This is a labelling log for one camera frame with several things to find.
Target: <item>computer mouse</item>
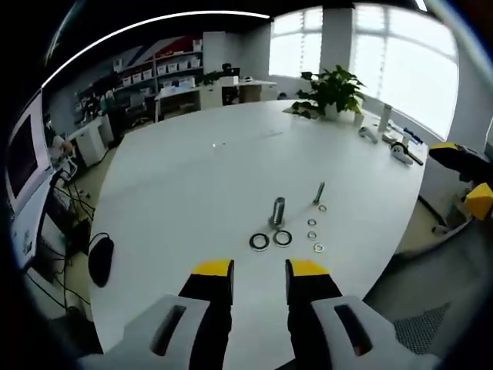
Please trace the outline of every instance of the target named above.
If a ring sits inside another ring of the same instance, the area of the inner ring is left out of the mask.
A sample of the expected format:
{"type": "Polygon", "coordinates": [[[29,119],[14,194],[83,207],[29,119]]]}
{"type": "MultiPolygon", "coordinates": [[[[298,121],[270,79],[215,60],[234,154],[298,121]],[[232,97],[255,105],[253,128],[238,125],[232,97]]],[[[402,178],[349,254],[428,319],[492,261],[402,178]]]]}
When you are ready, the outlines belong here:
{"type": "Polygon", "coordinates": [[[113,249],[115,244],[109,237],[104,237],[96,243],[89,252],[89,275],[98,287],[106,285],[111,271],[113,249]]]}

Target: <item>window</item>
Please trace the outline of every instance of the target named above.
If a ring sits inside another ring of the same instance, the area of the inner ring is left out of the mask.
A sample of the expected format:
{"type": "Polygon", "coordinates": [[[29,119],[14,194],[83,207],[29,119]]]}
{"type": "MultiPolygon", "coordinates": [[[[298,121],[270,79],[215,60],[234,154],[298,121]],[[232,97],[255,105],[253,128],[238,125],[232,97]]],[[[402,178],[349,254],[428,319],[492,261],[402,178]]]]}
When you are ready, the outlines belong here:
{"type": "Polygon", "coordinates": [[[457,47],[438,21],[398,8],[357,5],[351,71],[368,96],[446,140],[458,89],[457,47]]]}
{"type": "Polygon", "coordinates": [[[270,35],[269,74],[300,77],[318,73],[322,47],[322,7],[274,19],[270,35]]]}

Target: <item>potted plant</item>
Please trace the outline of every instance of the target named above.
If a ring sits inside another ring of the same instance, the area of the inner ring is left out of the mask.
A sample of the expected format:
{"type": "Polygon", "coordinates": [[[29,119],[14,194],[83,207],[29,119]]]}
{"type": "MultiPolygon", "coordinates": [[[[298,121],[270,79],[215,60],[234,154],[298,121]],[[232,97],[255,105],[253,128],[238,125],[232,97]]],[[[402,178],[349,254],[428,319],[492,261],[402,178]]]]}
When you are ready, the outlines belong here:
{"type": "Polygon", "coordinates": [[[336,66],[332,72],[324,69],[320,74],[302,72],[301,78],[310,82],[311,91],[298,91],[297,95],[307,101],[295,102],[292,106],[294,114],[312,118],[310,111],[315,111],[326,119],[336,120],[344,110],[361,112],[356,98],[364,100],[360,91],[364,84],[341,66],[336,66]]]}

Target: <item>ceiling light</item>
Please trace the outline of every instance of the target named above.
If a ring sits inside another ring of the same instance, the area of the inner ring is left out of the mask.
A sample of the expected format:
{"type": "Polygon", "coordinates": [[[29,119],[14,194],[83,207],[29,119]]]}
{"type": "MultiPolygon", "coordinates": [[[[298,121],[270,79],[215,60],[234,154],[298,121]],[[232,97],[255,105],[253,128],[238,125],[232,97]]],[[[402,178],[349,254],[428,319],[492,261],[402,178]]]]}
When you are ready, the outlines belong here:
{"type": "Polygon", "coordinates": [[[68,66],[70,63],[72,63],[74,60],[76,60],[78,57],[80,57],[82,54],[87,52],[88,50],[92,49],[94,46],[100,44],[101,42],[112,38],[113,36],[118,35],[119,33],[122,33],[124,31],[128,31],[129,29],[133,29],[135,27],[139,27],[140,25],[146,25],[147,23],[152,23],[152,22],[157,22],[157,21],[162,21],[163,19],[171,19],[171,18],[178,18],[178,17],[185,17],[187,15],[208,15],[208,14],[224,14],[224,15],[245,15],[248,17],[256,17],[256,18],[264,18],[268,19],[270,16],[264,15],[264,14],[258,14],[258,13],[250,13],[250,12],[237,12],[234,10],[199,10],[195,12],[184,12],[184,13],[175,13],[175,14],[168,14],[168,15],[161,15],[160,17],[155,17],[151,19],[147,19],[145,21],[137,22],[134,23],[133,25],[127,25],[126,27],[123,27],[122,29],[119,29],[118,31],[114,31],[102,38],[100,38],[97,41],[94,41],[91,45],[86,46],[84,49],[82,49],[80,52],[76,53],[72,58],[67,60],[65,63],[63,63],[54,73],[47,78],[46,81],[44,81],[43,84],[41,84],[41,87],[44,88],[56,75],[58,75],[66,66],[68,66]]]}
{"type": "Polygon", "coordinates": [[[426,8],[426,5],[424,4],[424,0],[415,0],[416,1],[416,5],[418,6],[418,8],[420,10],[422,10],[423,12],[427,12],[428,9],[426,8]]]}

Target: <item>black rubber washer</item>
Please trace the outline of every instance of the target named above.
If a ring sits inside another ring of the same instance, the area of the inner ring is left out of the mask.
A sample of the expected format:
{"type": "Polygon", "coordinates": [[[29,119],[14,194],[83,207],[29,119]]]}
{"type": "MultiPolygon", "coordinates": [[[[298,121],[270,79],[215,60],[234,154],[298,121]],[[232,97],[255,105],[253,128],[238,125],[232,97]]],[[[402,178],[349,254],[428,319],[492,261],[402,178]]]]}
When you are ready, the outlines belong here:
{"type": "Polygon", "coordinates": [[[283,247],[287,246],[289,243],[291,243],[291,241],[293,241],[293,235],[291,235],[291,233],[287,230],[279,230],[279,231],[276,231],[276,233],[274,234],[273,236],[273,239],[274,239],[274,242],[277,244],[277,245],[281,245],[283,247]],[[277,235],[278,234],[286,234],[287,235],[287,242],[286,243],[281,243],[280,241],[277,240],[277,235]]]}
{"type": "Polygon", "coordinates": [[[263,251],[265,250],[268,246],[269,246],[269,237],[266,235],[266,234],[262,234],[262,233],[257,233],[257,234],[254,234],[252,235],[252,237],[250,238],[250,246],[255,250],[255,251],[263,251]],[[264,245],[255,245],[255,238],[256,237],[262,237],[263,240],[265,241],[265,244],[264,245]]]}

